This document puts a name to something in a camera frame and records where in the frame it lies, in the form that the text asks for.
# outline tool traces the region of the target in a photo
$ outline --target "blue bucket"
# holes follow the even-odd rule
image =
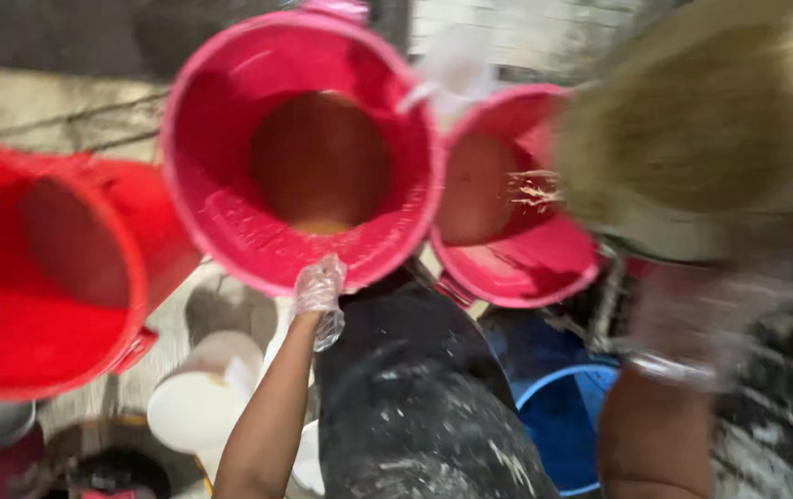
[[[590,355],[578,336],[548,326],[537,312],[501,309],[480,324],[560,495],[598,488],[597,418],[617,362]]]

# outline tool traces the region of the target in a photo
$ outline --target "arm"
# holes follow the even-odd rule
[[[600,418],[609,499],[706,499],[713,489],[713,395],[624,369]]]
[[[236,423],[221,457],[214,499],[282,499],[307,406],[314,331],[322,312],[302,312]]]

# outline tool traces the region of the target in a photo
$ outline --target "person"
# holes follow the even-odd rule
[[[479,327],[412,265],[340,300],[337,263],[305,269],[286,338],[227,442],[215,499],[284,497],[312,364],[327,498],[559,497]],[[314,361],[341,313],[340,338]],[[606,497],[710,497],[712,398],[623,369],[600,421]]]

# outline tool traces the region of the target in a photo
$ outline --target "plastic glove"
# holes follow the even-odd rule
[[[731,387],[754,346],[750,324],[793,302],[793,280],[657,267],[640,284],[626,336],[613,349],[642,374],[700,391]]]
[[[347,266],[330,253],[312,266],[304,267],[294,284],[292,318],[302,312],[324,312],[317,324],[314,352],[332,346],[344,330],[344,312],[338,308],[338,297],[344,289]]]

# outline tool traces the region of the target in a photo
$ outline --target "plastic container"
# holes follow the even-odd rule
[[[328,253],[348,264],[346,289],[398,267],[426,235],[443,185],[426,106],[399,100],[418,83],[380,37],[362,27],[365,3],[306,1],[250,18],[209,40],[179,73],[161,142],[163,173],[193,240],[231,274],[271,296]],[[390,151],[390,190],[371,219],[334,235],[299,232],[265,204],[249,176],[259,123],[290,99],[322,92],[363,111]]]
[[[446,163],[461,139],[473,133],[508,144],[517,171],[547,169],[547,117],[560,109],[566,95],[554,85],[524,85],[489,97],[445,139]],[[542,211],[515,204],[503,229],[482,243],[451,245],[444,242],[440,225],[431,231],[432,247],[444,267],[438,289],[458,304],[469,306],[479,298],[504,307],[540,307],[579,292],[597,276],[593,238],[559,206],[551,204]],[[458,209],[467,211],[466,206]]]
[[[500,310],[480,324],[560,494],[599,487],[597,418],[618,376],[616,362],[591,356],[577,336],[552,329],[536,312]]]
[[[199,260],[150,165],[0,149],[0,400],[134,365]]]
[[[436,124],[443,130],[495,91],[498,68],[488,61],[491,31],[462,24],[444,30],[415,65],[424,84],[403,99],[400,109],[409,109],[426,98]]]
[[[255,392],[263,359],[246,333],[204,338],[151,395],[147,425],[153,435],[179,452],[207,456],[208,450],[223,450]]]
[[[323,471],[319,465],[319,421],[304,426],[301,443],[286,486],[288,499],[322,499],[325,497]]]

